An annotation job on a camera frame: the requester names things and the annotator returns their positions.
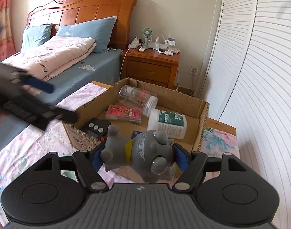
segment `closet door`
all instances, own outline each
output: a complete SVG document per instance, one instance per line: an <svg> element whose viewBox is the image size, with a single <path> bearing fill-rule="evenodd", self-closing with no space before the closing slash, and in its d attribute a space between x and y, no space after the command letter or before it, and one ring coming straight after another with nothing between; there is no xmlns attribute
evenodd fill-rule
<svg viewBox="0 0 291 229"><path fill-rule="evenodd" d="M291 228L291 0L258 0L247 55L220 121L236 127L241 159L278 191L273 223Z"/></svg>
<svg viewBox="0 0 291 229"><path fill-rule="evenodd" d="M217 117L242 54L246 53L244 45L251 23L252 5L253 0L223 1L217 36L200 94L200 98L210 104L210 118Z"/></svg>

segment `pillow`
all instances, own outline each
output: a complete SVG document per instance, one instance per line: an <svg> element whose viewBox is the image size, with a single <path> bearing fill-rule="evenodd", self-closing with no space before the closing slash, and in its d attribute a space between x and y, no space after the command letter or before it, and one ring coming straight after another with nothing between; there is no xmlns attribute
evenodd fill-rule
<svg viewBox="0 0 291 229"><path fill-rule="evenodd" d="M22 37L21 51L37 47L50 39L52 23L39 26L26 27Z"/></svg>
<svg viewBox="0 0 291 229"><path fill-rule="evenodd" d="M112 16L75 25L61 25L56 35L93 38L97 45L92 52L104 52L107 49L116 20L117 16Z"/></svg>

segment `desk fan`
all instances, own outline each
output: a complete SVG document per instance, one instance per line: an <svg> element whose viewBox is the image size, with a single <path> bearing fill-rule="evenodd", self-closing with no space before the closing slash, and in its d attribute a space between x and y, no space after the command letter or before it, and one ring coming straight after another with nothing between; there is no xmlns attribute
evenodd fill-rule
<svg viewBox="0 0 291 229"><path fill-rule="evenodd" d="M148 49L149 44L151 43L151 40L149 40L148 38L152 37L152 34L153 34L152 29L146 27L145 29L143 29L143 31L141 33L142 33L142 36L145 38L145 40L143 42L143 47L145 49Z"/></svg>

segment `open cardboard box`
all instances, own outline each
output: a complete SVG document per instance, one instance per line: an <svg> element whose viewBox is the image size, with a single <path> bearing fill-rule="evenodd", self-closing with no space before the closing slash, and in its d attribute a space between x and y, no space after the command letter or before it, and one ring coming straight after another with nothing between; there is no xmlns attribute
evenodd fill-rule
<svg viewBox="0 0 291 229"><path fill-rule="evenodd" d="M186 135L183 139L175 139L174 142L179 143L189 152L200 151L209 104L206 101L198 100L175 90L131 78L126 78L117 82L92 101L79 107L76 110L79 114L79 121L76 124L71 125L68 123L63 123L65 131L73 147L77 150L86 149L91 151L99 145L99 140L85 134L81 131L81 129L83 129L85 124L92 118L105 119L105 113L109 105L117 104L119 91L125 85L145 89L149 92L157 94L157 109L175 111L184 114L187 120ZM119 133L122 136L131 138L133 131L147 130L148 118L142 115L141 124L121 121L110 122L119 126ZM137 183L142 183L141 177L130 167L122 167L116 169L115 172ZM180 170L177 168L175 176L179 177L180 174Z"/></svg>

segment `gray toy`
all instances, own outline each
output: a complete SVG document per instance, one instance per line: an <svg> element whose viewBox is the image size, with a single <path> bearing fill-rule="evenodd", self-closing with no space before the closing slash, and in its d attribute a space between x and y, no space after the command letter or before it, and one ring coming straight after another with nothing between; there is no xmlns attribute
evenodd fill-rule
<svg viewBox="0 0 291 229"><path fill-rule="evenodd" d="M105 171L131 166L145 183L172 180L173 139L157 130L142 132L135 139L123 137L118 132L117 125L108 127L105 148L100 155Z"/></svg>

